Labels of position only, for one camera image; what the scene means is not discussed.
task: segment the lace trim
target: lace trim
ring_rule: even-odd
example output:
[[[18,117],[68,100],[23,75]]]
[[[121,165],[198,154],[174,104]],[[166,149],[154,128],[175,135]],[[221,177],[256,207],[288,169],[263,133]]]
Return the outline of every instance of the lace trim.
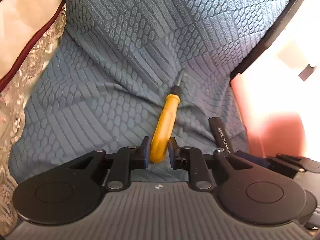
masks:
[[[12,204],[17,182],[9,174],[8,159],[12,145],[17,142],[25,126],[23,102],[28,80],[39,75],[44,66],[43,55],[48,45],[63,33],[66,24],[66,5],[45,34],[38,40],[10,83],[0,93],[0,235],[7,235],[15,227],[18,215]]]

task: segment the yellow screwdriver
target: yellow screwdriver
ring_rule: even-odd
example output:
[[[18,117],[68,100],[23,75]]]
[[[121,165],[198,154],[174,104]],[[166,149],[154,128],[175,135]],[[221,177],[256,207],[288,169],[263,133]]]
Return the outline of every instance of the yellow screwdriver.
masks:
[[[155,134],[153,135],[149,159],[154,163],[161,162],[165,157],[165,152],[167,151],[174,122],[176,121],[177,108],[180,103],[180,83],[183,74],[184,70],[182,69],[180,70],[176,85],[171,88],[170,94],[167,95]]]

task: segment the blue textured cloth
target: blue textured cloth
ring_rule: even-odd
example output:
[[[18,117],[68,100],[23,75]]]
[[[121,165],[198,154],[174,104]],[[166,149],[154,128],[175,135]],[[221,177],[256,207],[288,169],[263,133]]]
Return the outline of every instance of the blue textured cloth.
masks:
[[[11,174],[21,182],[95,148],[140,145],[181,68],[178,144],[212,153],[207,119],[219,116],[234,150],[247,151],[229,74],[288,1],[67,0],[62,43],[26,107]],[[187,177],[166,158],[132,179]]]

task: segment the beige lace fabric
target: beige lace fabric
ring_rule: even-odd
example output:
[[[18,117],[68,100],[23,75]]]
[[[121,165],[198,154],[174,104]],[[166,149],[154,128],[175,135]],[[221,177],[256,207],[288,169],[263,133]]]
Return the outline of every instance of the beige lace fabric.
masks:
[[[0,93],[0,235],[10,233],[17,223],[12,194],[17,186],[9,174],[8,159],[12,145],[17,142],[25,126],[24,107],[42,71],[48,65],[58,38],[66,23],[66,7],[34,45],[14,78]]]

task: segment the screwdriver handle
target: screwdriver handle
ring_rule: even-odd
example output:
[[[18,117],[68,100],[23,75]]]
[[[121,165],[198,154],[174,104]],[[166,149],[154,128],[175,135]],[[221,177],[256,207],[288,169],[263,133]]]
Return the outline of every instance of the screwdriver handle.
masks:
[[[165,157],[169,138],[171,137],[174,122],[176,120],[179,103],[180,98],[177,95],[170,94],[167,96],[167,100],[164,104],[164,108],[151,142],[149,159],[154,163],[161,162]]]

